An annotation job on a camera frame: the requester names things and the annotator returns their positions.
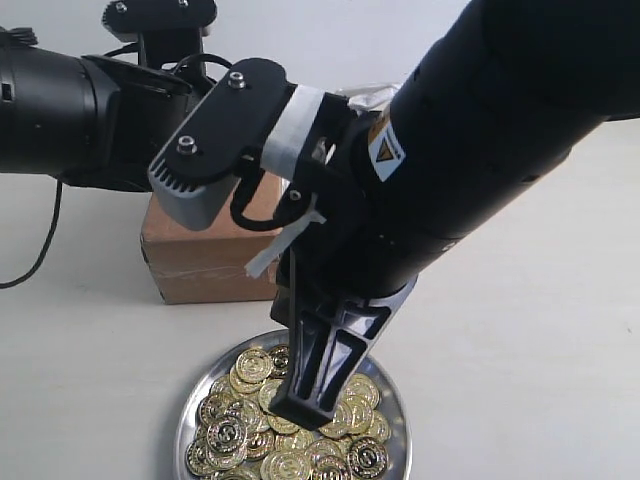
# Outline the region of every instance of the black cylinder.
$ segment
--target black cylinder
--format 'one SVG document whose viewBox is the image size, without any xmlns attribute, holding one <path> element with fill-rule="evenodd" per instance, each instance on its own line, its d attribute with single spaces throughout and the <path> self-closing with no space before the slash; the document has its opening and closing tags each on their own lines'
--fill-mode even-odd
<svg viewBox="0 0 640 480">
<path fill-rule="evenodd" d="M 100 161 L 91 77 L 79 59 L 0 48 L 0 172 L 56 176 Z"/>
<path fill-rule="evenodd" d="M 527 2 L 499 3 L 471 2 L 417 66 L 390 111 L 354 143 L 351 166 L 374 214 L 327 265 L 324 275 L 332 285 L 364 297 L 398 291 L 607 120 L 594 108 L 600 97 L 586 102 L 577 96 L 568 103 L 549 95 L 552 89 L 531 88 L 524 71 L 505 54 L 509 47 L 488 41 L 511 42 L 506 33 L 494 35 L 511 21 L 497 15 L 509 11 L 510 4 Z M 552 2 L 546 3 L 544 13 L 553 23 Z M 608 8 L 602 1 L 591 3 Z M 535 10 L 530 13 L 535 17 Z M 544 29 L 532 35 L 535 44 Z M 573 42 L 557 40 L 560 45 Z M 527 51 L 521 55 L 526 63 Z M 538 68 L 552 86 L 557 72 L 549 62 L 536 64 L 535 56 L 529 60 L 529 69 Z M 584 75 L 586 82 L 595 79 Z"/>
</svg>

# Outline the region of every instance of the warning label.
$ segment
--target warning label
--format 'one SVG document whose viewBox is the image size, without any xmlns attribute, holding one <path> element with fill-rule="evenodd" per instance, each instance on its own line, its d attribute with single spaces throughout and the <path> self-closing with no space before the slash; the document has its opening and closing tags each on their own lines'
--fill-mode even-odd
<svg viewBox="0 0 640 480">
<path fill-rule="evenodd" d="M 387 109 L 369 130 L 369 157 L 380 180 L 387 181 L 406 156 L 393 131 Z"/>
</svg>

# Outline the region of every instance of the silver tray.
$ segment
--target silver tray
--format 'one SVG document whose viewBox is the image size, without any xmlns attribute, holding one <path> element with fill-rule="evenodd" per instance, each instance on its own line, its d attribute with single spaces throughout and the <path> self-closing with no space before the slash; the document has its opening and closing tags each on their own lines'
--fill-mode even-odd
<svg viewBox="0 0 640 480">
<path fill-rule="evenodd" d="M 288 330 L 278 330 L 254 337 L 225 353 L 200 379 L 189 395 L 180 416 L 173 457 L 176 480 L 198 480 L 198 477 L 193 476 L 187 469 L 185 454 L 195 437 L 198 405 L 209 394 L 214 380 L 229 373 L 238 355 L 246 349 L 251 347 L 270 349 L 283 343 L 289 343 Z M 378 385 L 381 396 L 378 410 L 389 420 L 393 430 L 391 439 L 386 443 L 389 451 L 389 470 L 383 480 L 405 480 L 409 478 L 411 470 L 411 432 L 397 388 L 387 373 L 371 357 L 367 357 L 362 362 L 358 372 L 369 376 Z"/>
</svg>

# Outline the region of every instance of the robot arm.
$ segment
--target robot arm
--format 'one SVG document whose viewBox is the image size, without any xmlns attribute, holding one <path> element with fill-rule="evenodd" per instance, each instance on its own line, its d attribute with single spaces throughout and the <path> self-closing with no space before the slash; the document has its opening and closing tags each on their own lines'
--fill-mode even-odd
<svg viewBox="0 0 640 480">
<path fill-rule="evenodd" d="M 330 421 L 423 269 L 601 123 L 640 112 L 639 27 L 628 0 L 472 0 L 380 115 L 248 59 L 165 125 L 148 178 L 176 221 L 204 229 L 233 195 L 245 228 L 306 227 L 271 311 L 291 348 L 275 413 Z M 272 219 L 248 219 L 265 171 L 289 189 Z"/>
</svg>

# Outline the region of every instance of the cardboard box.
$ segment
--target cardboard box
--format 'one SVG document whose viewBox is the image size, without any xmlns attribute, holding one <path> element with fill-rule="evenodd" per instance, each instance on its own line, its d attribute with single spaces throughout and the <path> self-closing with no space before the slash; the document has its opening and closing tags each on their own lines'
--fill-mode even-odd
<svg viewBox="0 0 640 480">
<path fill-rule="evenodd" d="M 271 218 L 282 194 L 280 179 L 265 176 L 246 214 Z M 189 231 L 169 218 L 152 197 L 142 227 L 145 260 L 167 304 L 272 300 L 276 294 L 274 263 L 258 279 L 244 266 L 269 246 L 279 232 L 256 233 L 238 227 L 229 201 L 204 232 Z"/>
</svg>

